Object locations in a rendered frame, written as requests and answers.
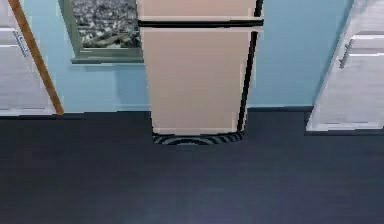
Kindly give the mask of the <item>beige fridge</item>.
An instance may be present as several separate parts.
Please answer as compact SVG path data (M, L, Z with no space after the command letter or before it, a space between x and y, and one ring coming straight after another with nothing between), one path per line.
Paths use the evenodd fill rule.
M152 119L164 145L236 142L256 0L136 0Z

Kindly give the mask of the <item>grey framed window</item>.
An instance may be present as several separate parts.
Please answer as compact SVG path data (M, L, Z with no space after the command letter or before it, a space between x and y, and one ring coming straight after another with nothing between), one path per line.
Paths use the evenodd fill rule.
M73 64L142 63L136 0L58 0Z

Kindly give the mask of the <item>white cupboard with wooden edge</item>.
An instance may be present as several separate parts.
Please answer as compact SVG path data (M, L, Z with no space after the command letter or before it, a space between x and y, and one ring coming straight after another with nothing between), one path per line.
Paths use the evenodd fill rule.
M21 0L0 0L0 117L63 113Z

